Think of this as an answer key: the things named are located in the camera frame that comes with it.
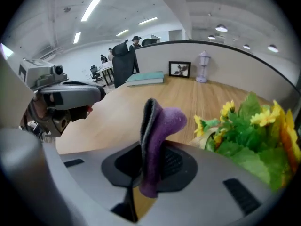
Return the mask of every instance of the desk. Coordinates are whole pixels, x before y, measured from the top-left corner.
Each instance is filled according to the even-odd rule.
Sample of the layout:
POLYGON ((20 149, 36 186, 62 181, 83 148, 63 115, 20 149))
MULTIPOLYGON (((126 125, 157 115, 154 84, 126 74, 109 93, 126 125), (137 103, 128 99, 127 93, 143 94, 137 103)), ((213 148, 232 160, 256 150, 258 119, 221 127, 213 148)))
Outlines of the desk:
MULTIPOLYGON (((68 125, 56 147, 60 154, 75 153, 105 148, 108 146, 131 145, 139 140, 143 107, 153 97, 162 107, 178 107, 188 118, 186 127, 168 137, 168 140, 188 143, 194 138, 193 116, 205 120, 219 118, 220 110, 227 101, 234 100, 238 106, 248 93, 241 89, 211 82, 202 84, 194 79, 165 77, 164 84, 127 87, 122 85, 93 106, 85 120, 68 125)), ((261 104, 269 104, 259 98, 261 104)), ((142 218, 155 203, 146 198, 138 188, 133 189, 138 218, 142 218)))
MULTIPOLYGON (((108 81, 107 81, 107 78, 105 77, 105 71, 107 71, 107 70, 111 70, 111 72, 112 72, 112 75, 114 76, 114 72, 113 72, 113 66, 110 66, 110 67, 106 67, 106 68, 103 68, 103 69, 100 69, 100 70, 98 70, 97 71, 97 73, 102 73, 103 74, 103 77, 104 77, 104 80, 105 80, 105 82, 107 83, 107 85, 109 85, 109 83, 108 83, 108 81)), ((110 76, 110 72, 107 72, 108 73, 108 76, 109 76, 109 78, 110 78, 110 80, 111 80, 111 83, 110 84, 112 84, 112 79, 111 79, 111 76, 110 76)))

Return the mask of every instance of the ceiling light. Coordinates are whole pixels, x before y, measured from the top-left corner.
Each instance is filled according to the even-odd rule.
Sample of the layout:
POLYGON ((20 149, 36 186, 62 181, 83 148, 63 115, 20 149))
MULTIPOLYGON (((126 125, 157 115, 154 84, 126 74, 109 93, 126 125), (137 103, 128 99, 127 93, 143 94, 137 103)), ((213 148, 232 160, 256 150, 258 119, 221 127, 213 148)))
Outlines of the ceiling light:
POLYGON ((116 36, 120 36, 120 35, 122 35, 123 33, 127 32, 127 31, 128 31, 128 29, 125 29, 124 31, 122 31, 119 34, 117 34, 116 36))
POLYGON ((86 20, 88 20, 89 16, 91 15, 91 13, 93 12, 93 10, 95 9, 95 7, 97 6, 97 4, 100 2, 101 0, 92 0, 92 2, 90 3, 89 7, 86 9, 83 18, 81 19, 81 22, 84 22, 86 20))
POLYGON ((271 44, 270 46, 268 46, 268 49, 274 53, 279 52, 279 50, 276 48, 276 46, 274 44, 271 44))
POLYGON ((153 18, 151 18, 151 19, 148 19, 148 20, 145 20, 145 21, 143 21, 143 22, 141 22, 141 23, 138 23, 138 25, 142 25, 142 24, 144 24, 144 23, 147 23, 147 22, 150 22, 150 21, 156 20, 156 19, 158 19, 158 18, 157 18, 157 17, 153 17, 153 18))
POLYGON ((217 25, 217 27, 215 28, 217 31, 220 31, 220 32, 227 32, 228 31, 228 29, 226 28, 226 26, 225 25, 222 25, 222 24, 220 24, 220 25, 217 25))
POLYGON ((14 53, 12 50, 10 50, 8 47, 6 47, 3 43, 1 44, 1 46, 3 49, 3 53, 6 57, 9 57, 14 53))
POLYGON ((73 43, 77 43, 79 41, 79 36, 80 36, 80 33, 77 32, 75 37, 74 37, 74 42, 73 43))

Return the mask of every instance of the teal book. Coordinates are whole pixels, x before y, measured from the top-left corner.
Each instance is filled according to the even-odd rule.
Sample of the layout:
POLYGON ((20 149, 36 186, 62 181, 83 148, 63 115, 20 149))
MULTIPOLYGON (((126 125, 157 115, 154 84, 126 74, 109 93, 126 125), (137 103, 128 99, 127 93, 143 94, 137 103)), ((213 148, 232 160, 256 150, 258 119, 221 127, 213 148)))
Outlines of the teal book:
POLYGON ((126 81, 127 86, 163 83, 162 71, 132 74, 126 81))

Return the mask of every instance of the lamp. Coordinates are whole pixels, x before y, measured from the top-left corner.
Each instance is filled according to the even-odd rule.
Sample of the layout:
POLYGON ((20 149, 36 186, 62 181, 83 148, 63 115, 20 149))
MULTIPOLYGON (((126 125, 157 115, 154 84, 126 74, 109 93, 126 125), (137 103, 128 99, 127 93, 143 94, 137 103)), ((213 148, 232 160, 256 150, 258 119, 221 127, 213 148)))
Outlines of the lamp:
POLYGON ((274 44, 271 44, 270 46, 268 46, 268 49, 274 53, 279 52, 279 50, 277 49, 277 47, 274 44))
POLYGON ((220 31, 220 32, 227 32, 228 31, 228 29, 226 28, 226 26, 223 25, 223 24, 217 25, 217 27, 215 28, 215 30, 220 31))
POLYGON ((205 50, 204 52, 199 54, 200 63, 198 67, 198 76, 196 77, 197 82, 206 83, 207 82, 207 66, 210 60, 210 55, 205 50))

